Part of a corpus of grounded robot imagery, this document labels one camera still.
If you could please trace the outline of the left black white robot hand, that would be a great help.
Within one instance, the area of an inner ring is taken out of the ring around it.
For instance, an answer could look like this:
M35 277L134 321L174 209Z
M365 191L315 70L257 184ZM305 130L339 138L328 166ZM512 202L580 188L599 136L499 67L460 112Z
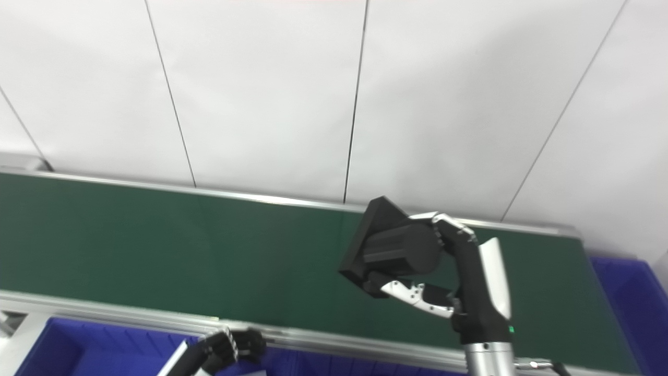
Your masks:
M182 341L157 375L215 375L239 361L258 364L266 349L260 331L224 327L197 341Z

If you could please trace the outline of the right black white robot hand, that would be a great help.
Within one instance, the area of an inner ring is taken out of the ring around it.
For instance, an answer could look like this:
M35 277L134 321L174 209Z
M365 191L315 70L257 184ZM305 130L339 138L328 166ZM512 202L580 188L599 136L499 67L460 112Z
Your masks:
M434 271L443 253L453 257L459 282L456 292L407 280L408 275ZM465 224L441 213L408 217L398 228L369 236L361 255L370 286L451 320L461 344L512 342L510 317L494 305L483 247Z

